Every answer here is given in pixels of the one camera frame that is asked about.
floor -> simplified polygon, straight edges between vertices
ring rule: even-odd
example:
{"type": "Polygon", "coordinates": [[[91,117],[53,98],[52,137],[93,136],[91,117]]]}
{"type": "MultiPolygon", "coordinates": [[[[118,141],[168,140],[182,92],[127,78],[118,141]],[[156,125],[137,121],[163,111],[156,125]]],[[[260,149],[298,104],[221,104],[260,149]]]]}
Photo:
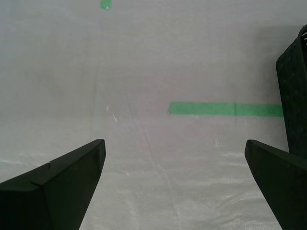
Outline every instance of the floor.
{"type": "Polygon", "coordinates": [[[0,1],[0,182],[94,139],[81,230],[280,230],[244,158],[282,118],[170,115],[172,101],[280,103],[275,62],[305,0],[0,1]]]}

black perforated container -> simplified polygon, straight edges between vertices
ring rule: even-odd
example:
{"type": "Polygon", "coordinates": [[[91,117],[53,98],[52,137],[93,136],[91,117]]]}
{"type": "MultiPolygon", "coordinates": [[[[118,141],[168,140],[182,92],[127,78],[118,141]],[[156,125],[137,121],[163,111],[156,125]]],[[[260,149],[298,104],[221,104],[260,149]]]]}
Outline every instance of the black perforated container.
{"type": "Polygon", "coordinates": [[[289,152],[307,159],[307,25],[276,62],[289,152]]]}

black plastic piece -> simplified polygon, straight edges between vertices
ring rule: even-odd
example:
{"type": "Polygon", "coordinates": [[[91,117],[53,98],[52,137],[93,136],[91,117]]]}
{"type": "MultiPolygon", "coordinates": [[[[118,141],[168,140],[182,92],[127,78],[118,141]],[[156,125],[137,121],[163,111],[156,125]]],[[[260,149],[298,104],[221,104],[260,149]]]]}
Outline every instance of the black plastic piece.
{"type": "Polygon", "coordinates": [[[276,62],[289,152],[307,159],[307,25],[276,62]]]}
{"type": "Polygon", "coordinates": [[[248,140],[245,157],[283,230],[307,229],[307,160],[248,140]]]}
{"type": "Polygon", "coordinates": [[[105,162],[95,140],[0,184],[1,230],[78,230],[105,162]]]}

green tape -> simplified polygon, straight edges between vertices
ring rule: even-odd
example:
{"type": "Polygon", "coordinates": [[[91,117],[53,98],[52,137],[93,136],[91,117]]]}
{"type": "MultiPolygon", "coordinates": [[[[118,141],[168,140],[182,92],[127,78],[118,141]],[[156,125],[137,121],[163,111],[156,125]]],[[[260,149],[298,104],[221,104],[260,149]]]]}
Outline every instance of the green tape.
{"type": "Polygon", "coordinates": [[[111,0],[101,0],[100,1],[100,8],[108,10],[111,8],[111,0]]]}
{"type": "Polygon", "coordinates": [[[181,115],[283,117],[283,108],[280,104],[172,102],[168,112],[181,115]]]}

green tape strip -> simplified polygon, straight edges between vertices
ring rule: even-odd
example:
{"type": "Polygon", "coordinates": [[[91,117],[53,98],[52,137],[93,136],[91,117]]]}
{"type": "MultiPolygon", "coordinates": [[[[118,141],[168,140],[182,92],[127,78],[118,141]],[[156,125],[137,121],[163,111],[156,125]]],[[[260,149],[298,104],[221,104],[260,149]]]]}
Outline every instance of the green tape strip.
{"type": "Polygon", "coordinates": [[[112,0],[101,0],[100,1],[100,8],[102,9],[110,9],[111,8],[111,1],[112,0]]]}
{"type": "Polygon", "coordinates": [[[280,104],[172,102],[168,112],[182,115],[283,117],[283,108],[280,104]]]}

